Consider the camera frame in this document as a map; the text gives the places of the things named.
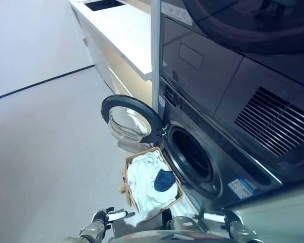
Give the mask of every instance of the open washer door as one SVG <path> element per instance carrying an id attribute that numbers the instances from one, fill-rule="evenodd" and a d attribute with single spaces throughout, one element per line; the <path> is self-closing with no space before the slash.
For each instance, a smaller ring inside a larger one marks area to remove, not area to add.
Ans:
<path id="1" fill-rule="evenodd" d="M 111 95 L 101 105 L 111 134 L 129 143 L 154 143 L 162 137 L 163 122 L 147 104 L 126 95 Z"/>

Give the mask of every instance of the white countertop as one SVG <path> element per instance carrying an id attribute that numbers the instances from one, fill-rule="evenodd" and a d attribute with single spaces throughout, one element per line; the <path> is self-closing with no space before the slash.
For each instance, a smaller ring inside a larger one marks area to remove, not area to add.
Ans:
<path id="1" fill-rule="evenodd" d="M 84 3 L 69 0 L 75 10 L 115 47 L 143 79 L 151 79 L 151 16 L 129 4 L 92 11 Z"/>

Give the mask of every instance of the clothing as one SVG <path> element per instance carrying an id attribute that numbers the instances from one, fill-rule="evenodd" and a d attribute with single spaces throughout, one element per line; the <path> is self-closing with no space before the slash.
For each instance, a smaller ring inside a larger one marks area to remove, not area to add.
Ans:
<path id="1" fill-rule="evenodd" d="M 156 176 L 161 169 L 169 171 L 158 150 L 137 156 L 128 167 L 128 184 L 143 218 L 156 214 L 176 200 L 176 183 L 165 192 L 154 188 Z"/>
<path id="2" fill-rule="evenodd" d="M 154 182 L 154 188 L 157 191 L 167 191 L 176 182 L 176 176 L 173 171 L 160 170 Z"/>

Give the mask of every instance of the white towel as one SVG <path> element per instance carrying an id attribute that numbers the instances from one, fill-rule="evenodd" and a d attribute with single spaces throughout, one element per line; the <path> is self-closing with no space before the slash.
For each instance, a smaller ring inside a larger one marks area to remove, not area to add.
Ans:
<path id="1" fill-rule="evenodd" d="M 155 178 L 161 169 L 169 171 L 158 150 L 137 156 L 128 167 L 128 184 L 143 218 L 156 214 L 176 200 L 176 183 L 164 192 L 154 188 Z"/>

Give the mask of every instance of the sink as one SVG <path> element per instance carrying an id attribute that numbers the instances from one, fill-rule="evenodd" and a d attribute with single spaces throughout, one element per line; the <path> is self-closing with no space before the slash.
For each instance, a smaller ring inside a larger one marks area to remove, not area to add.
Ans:
<path id="1" fill-rule="evenodd" d="M 97 11 L 97 10 L 122 6 L 124 4 L 122 4 L 121 2 L 118 2 L 116 0 L 99 0 L 96 2 L 87 3 L 85 5 L 92 11 Z"/>

